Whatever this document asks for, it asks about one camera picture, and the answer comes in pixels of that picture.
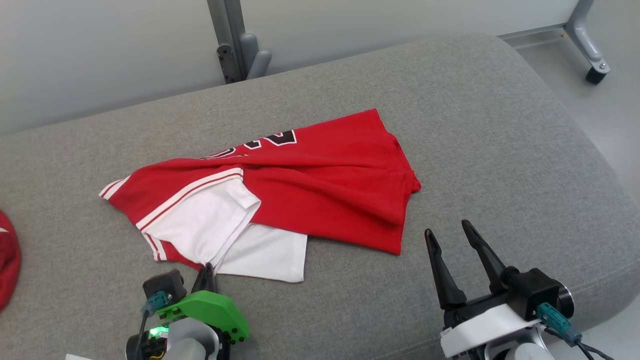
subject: robotic arm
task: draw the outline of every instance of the robotic arm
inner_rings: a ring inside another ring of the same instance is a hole
[[[540,269],[527,272],[506,267],[468,220],[462,228],[469,245],[476,250],[489,277],[490,294],[471,301],[454,282],[442,259],[433,231],[427,229],[427,243],[444,330],[440,344],[449,359],[462,360],[553,360],[542,339],[547,332],[578,346],[588,359],[594,352],[582,344],[582,335],[567,320],[575,306],[569,290]]]
[[[190,295],[178,270],[142,287],[147,303],[140,333],[127,342],[127,360],[229,360],[231,345],[249,337],[233,300],[218,293],[211,264],[200,269]],[[166,325],[145,331],[147,317],[156,312]]]

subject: gray sofa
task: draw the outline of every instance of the gray sofa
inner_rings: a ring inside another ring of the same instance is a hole
[[[140,325],[142,282],[172,268],[186,284],[195,279],[193,269],[152,260],[134,226],[97,196],[103,186],[144,165],[370,108],[422,183],[408,205],[402,254],[312,238],[304,283],[219,275],[251,330],[232,359],[442,358],[423,232],[434,230],[468,298],[485,295],[463,218],[507,265],[562,281],[583,330],[637,296],[638,205],[512,48],[466,35],[0,138],[0,209],[23,255],[0,314],[2,358],[122,359]]]

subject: teal connector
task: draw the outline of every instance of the teal connector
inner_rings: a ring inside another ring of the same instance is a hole
[[[576,341],[582,339],[582,334],[571,327],[569,320],[548,302],[538,306],[537,315],[543,324],[555,331],[569,346],[574,347]]]
[[[548,302],[538,306],[538,318],[546,326],[557,331],[559,334],[571,328],[571,323],[558,310]]]
[[[151,304],[151,306],[153,306],[154,312],[156,312],[158,309],[162,309],[165,305],[167,305],[167,303],[169,302],[169,298],[166,296],[166,293],[164,291],[159,291],[153,294],[153,296],[151,296],[149,299],[147,299],[147,302]]]

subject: white mounting plate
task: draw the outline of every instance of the white mounting plate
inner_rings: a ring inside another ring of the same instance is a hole
[[[441,332],[440,345],[449,358],[539,322],[539,319],[526,322],[503,304]]]

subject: jersey number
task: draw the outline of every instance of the jersey number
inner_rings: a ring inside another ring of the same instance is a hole
[[[283,145],[287,145],[289,143],[298,143],[297,139],[296,139],[296,132],[293,130],[289,130],[289,131],[284,131],[283,133],[280,134],[273,134],[273,135],[269,135],[265,138],[267,141],[269,141],[270,143],[272,143],[275,146],[283,146]],[[247,147],[247,149],[249,150],[254,150],[254,149],[259,149],[262,147],[262,143],[260,141],[262,141],[262,139],[258,139],[258,140],[254,140],[252,142],[248,142],[246,143],[244,146]],[[204,158],[200,158],[201,160],[208,160],[208,159],[220,159],[220,158],[224,158],[227,157],[231,154],[233,154],[234,152],[236,152],[236,148],[232,147],[231,149],[227,149],[221,152],[218,152],[216,154],[213,155],[209,155],[209,156],[205,156]]]
[[[265,139],[269,142],[271,142],[273,145],[275,146],[283,146],[283,145],[287,145],[289,143],[298,143],[298,141],[296,140],[296,133],[293,130],[289,130],[289,131],[284,131],[280,134],[273,134],[273,135],[269,135],[265,138]],[[254,140],[252,142],[248,142],[246,143],[244,146],[246,146],[247,148],[253,150],[253,149],[258,149],[259,147],[262,147],[262,144],[260,143],[260,141],[262,139],[258,139],[258,140]]]

